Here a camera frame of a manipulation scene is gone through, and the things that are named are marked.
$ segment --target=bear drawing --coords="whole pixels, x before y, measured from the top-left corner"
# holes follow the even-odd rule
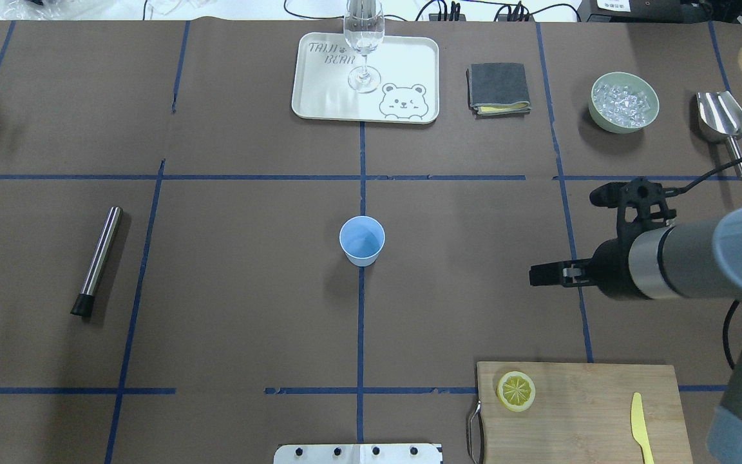
[[[422,119],[428,114],[425,102],[425,87],[415,84],[412,87],[397,87],[392,83],[383,85],[383,101],[379,111],[386,119]]]

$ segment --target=wine glass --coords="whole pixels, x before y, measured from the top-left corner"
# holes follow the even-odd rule
[[[342,26],[348,46],[363,56],[363,65],[348,73],[348,85],[359,93],[373,92],[379,87],[380,76],[368,65],[368,54],[383,43],[383,4],[380,0],[348,0]]]

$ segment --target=knife blade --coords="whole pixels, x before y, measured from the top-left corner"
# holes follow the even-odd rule
[[[645,430],[645,416],[643,415],[643,399],[640,393],[631,396],[631,435],[643,450],[643,462],[654,464],[649,444],[649,434]]]

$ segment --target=lime slice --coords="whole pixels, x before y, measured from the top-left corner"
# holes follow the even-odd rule
[[[497,382],[497,397],[503,406],[516,413],[531,406],[535,393],[534,382],[523,372],[509,372]]]

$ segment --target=cutting board handle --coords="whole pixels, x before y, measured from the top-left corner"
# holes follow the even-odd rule
[[[472,434],[472,429],[474,429],[474,417],[480,417],[481,409],[482,403],[480,400],[477,400],[474,409],[468,415],[468,421],[466,421],[466,448],[468,449],[468,457],[471,458],[474,464],[480,464],[480,462],[477,461],[477,458],[474,458],[474,435]],[[480,417],[480,430],[482,430],[482,417]]]

